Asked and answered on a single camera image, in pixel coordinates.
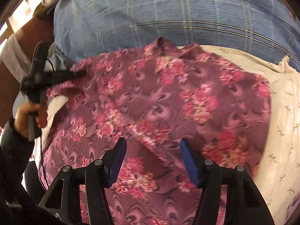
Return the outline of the person's left hand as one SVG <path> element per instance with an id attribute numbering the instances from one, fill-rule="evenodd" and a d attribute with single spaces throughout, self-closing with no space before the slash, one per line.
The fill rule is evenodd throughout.
<path id="1" fill-rule="evenodd" d="M 36 117 L 36 123 L 40 129 L 43 129 L 47 125 L 47 113 L 48 105 L 47 101 L 42 104 L 36 104 L 32 102 L 25 102 L 17 110 L 16 117 L 14 120 L 15 130 L 22 135 L 22 137 L 28 139 L 28 116 L 30 113 L 38 112 Z"/>

